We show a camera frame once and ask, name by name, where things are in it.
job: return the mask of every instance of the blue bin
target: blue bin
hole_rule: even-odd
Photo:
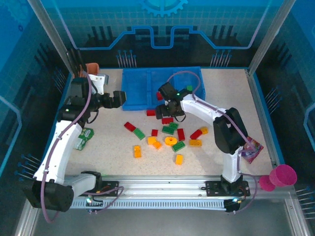
[[[166,83],[171,75],[184,70],[192,71],[200,77],[201,86],[196,91],[196,95],[204,100],[206,91],[203,85],[201,68],[199,66],[124,69],[122,91],[126,92],[127,100],[123,105],[123,110],[150,110],[163,104],[164,100],[157,100],[156,93],[158,89],[161,85]],[[192,88],[195,89],[198,86],[198,79],[192,74],[183,73],[174,76],[170,80],[170,83],[178,91],[185,89],[189,85],[192,85]]]

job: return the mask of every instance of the pink object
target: pink object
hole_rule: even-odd
[[[275,185],[270,182],[269,176],[262,176],[259,179],[259,185],[261,187],[261,189],[267,191],[267,192],[271,192],[275,190]]]
[[[288,165],[279,165],[271,171],[269,179],[275,186],[284,187],[295,184],[297,175],[292,167]]]

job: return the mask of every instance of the purple cable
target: purple cable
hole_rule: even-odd
[[[188,71],[188,70],[179,71],[179,72],[176,72],[176,73],[174,73],[173,75],[171,75],[171,76],[168,78],[167,82],[170,81],[170,79],[173,78],[175,75],[183,74],[183,73],[192,74],[192,75],[194,75],[195,77],[197,77],[197,79],[198,79],[198,86],[194,89],[194,91],[193,91],[192,94],[191,94],[192,97],[193,97],[193,99],[194,99],[196,102],[198,102],[198,103],[200,103],[200,104],[202,104],[202,105],[204,105],[204,106],[206,106],[206,107],[212,109],[213,111],[216,111],[216,112],[220,113],[220,114],[223,115],[224,117],[226,117],[226,118],[230,121],[230,123],[234,126],[234,128],[237,130],[237,132],[242,136],[242,138],[244,139],[244,141],[245,141],[245,142],[251,147],[251,149],[252,149],[252,150],[249,150],[249,149],[248,149],[248,150],[241,150],[241,151],[239,152],[239,154],[242,153],[242,152],[255,151],[255,150],[256,150],[255,147],[250,143],[250,141],[245,137],[245,135],[243,134],[243,132],[241,131],[241,129],[236,125],[236,123],[235,123],[227,114],[225,114],[224,112],[222,112],[222,111],[220,111],[220,110],[217,110],[215,107],[213,107],[213,106],[211,106],[211,105],[209,105],[209,104],[207,104],[207,103],[204,103],[204,102],[202,102],[202,101],[196,100],[196,98],[195,98],[195,92],[196,92],[196,91],[200,88],[200,86],[201,86],[201,80],[200,80],[199,76],[198,76],[196,73],[194,73],[194,72],[192,72],[192,71]],[[240,156],[239,156],[239,155],[237,155],[237,171],[238,171],[241,175],[250,176],[250,177],[252,177],[252,178],[254,179],[254,181],[255,181],[255,192],[254,192],[254,194],[253,194],[253,196],[252,196],[251,201],[250,201],[244,208],[242,208],[242,209],[240,209],[240,210],[238,210],[238,211],[234,211],[234,214],[240,213],[240,212],[242,212],[243,210],[247,209],[247,208],[252,204],[252,202],[254,201],[254,199],[255,199],[255,197],[256,197],[256,195],[257,195],[257,191],[258,191],[258,183],[257,183],[257,180],[255,179],[255,176],[253,176],[253,175],[251,175],[251,174],[244,174],[244,173],[242,173],[242,172],[240,171]]]
[[[110,203],[108,204],[106,207],[104,207],[103,209],[97,211],[97,212],[101,212],[101,211],[104,211],[106,209],[108,209],[112,204],[114,204],[114,202],[121,196],[121,194],[123,193],[124,191],[124,187],[123,186],[119,186],[117,188],[113,188],[111,190],[108,190],[106,192],[102,192],[102,193],[89,193],[89,192],[85,192],[84,194],[87,194],[87,195],[92,195],[92,196],[100,196],[100,195],[104,195],[104,194],[107,194],[107,193],[111,193],[111,192],[114,192],[116,190],[119,190],[121,189],[120,193],[117,195],[117,197]]]
[[[87,103],[85,104],[83,110],[81,111],[81,113],[78,115],[78,117],[70,124],[68,125],[61,133],[60,135],[57,137],[57,139],[55,140],[53,146],[51,147],[48,157],[47,157],[47,161],[46,161],[46,165],[45,165],[45,170],[44,170],[44,175],[43,175],[43,179],[41,181],[41,186],[40,186],[40,205],[41,208],[43,210],[43,215],[45,220],[47,221],[47,223],[53,223],[54,220],[56,219],[56,217],[59,214],[59,211],[56,212],[54,218],[51,220],[47,214],[47,209],[45,206],[45,197],[44,197],[44,192],[45,192],[45,181],[46,181],[46,177],[47,177],[47,173],[48,173],[48,168],[49,168],[49,163],[50,163],[50,159],[53,155],[53,152],[59,142],[59,140],[63,137],[63,135],[68,131],[68,129],[74,125],[76,122],[78,122],[78,120],[81,118],[81,116],[84,114],[84,112],[86,111],[86,109],[89,106],[90,100],[91,100],[91,94],[92,94],[92,83],[91,83],[91,79],[89,77],[89,75],[87,74],[87,72],[83,71],[83,75],[85,75],[88,79],[88,83],[89,83],[89,94],[88,94],[88,99],[87,99]]]

